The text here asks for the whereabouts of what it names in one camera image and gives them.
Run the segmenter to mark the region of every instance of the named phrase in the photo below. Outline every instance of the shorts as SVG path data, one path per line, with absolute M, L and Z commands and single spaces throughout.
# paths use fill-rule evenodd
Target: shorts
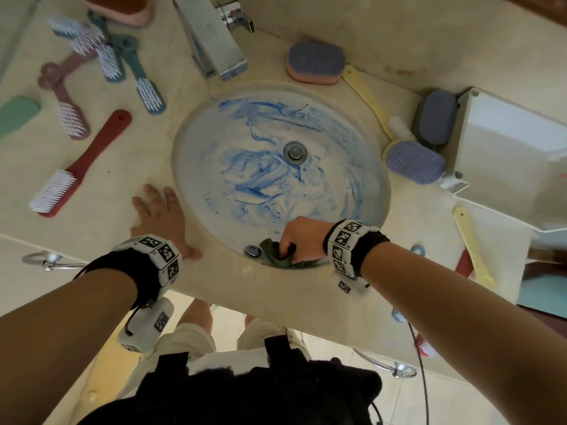
M 282 325 L 255 318 L 237 340 L 237 350 L 252 350 L 264 347 L 264 340 L 273 336 L 287 334 L 292 349 L 300 349 L 307 360 L 311 359 L 305 343 L 292 329 Z M 160 337 L 154 348 L 143 354 L 140 362 L 132 372 L 124 388 L 116 398 L 123 398 L 135 390 L 147 373 L 155 371 L 160 355 L 189 352 L 189 362 L 195 361 L 206 354 L 216 352 L 213 337 L 203 328 L 194 323 L 182 323 L 170 334 Z

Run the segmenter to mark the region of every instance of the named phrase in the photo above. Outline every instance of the sink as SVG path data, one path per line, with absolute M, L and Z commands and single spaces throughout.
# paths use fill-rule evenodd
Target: sink
M 390 206 L 374 137 L 295 86 L 249 86 L 204 102 L 179 128 L 171 164 L 202 225 L 238 253 L 279 241 L 297 216 L 380 227 Z

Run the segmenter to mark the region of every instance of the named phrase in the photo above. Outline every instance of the pink sponge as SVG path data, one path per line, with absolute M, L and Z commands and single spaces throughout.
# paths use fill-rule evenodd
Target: pink sponge
M 345 53 L 326 43 L 296 43 L 287 53 L 286 69 L 299 82 L 333 85 L 345 69 Z

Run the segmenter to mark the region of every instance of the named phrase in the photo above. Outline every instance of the dark green rag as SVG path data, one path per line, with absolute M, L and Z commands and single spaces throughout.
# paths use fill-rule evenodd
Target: dark green rag
M 260 248 L 266 254 L 270 262 L 279 269 L 308 269 L 315 267 L 319 262 L 318 259 L 314 261 L 302 261 L 297 264 L 291 263 L 291 257 L 296 250 L 296 246 L 292 243 L 287 251 L 287 257 L 285 259 L 280 259 L 280 242 L 272 241 L 271 238 L 267 238 L 260 243 Z

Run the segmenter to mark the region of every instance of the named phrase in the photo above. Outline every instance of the yellow brush handle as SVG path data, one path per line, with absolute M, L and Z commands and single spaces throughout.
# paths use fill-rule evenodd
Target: yellow brush handle
M 370 106 L 378 121 L 382 125 L 382 129 L 386 133 L 390 140 L 396 140 L 392 129 L 388 126 L 388 121 L 390 120 L 390 114 L 386 111 L 384 107 L 374 98 L 372 92 L 368 89 L 368 86 L 364 83 L 364 80 L 358 73 L 358 70 L 351 65 L 347 65 L 342 74 L 343 79 L 357 92 L 360 97 L 366 101 L 366 104 Z
M 485 288 L 493 290 L 496 287 L 494 279 L 488 271 L 483 258 L 480 256 L 471 215 L 466 208 L 455 207 L 453 210 L 453 218 L 455 218 L 455 222 L 457 222 L 457 228 L 459 228 L 464 245 L 467 247 L 469 255 L 471 256 L 472 266 L 475 268 L 476 280 Z

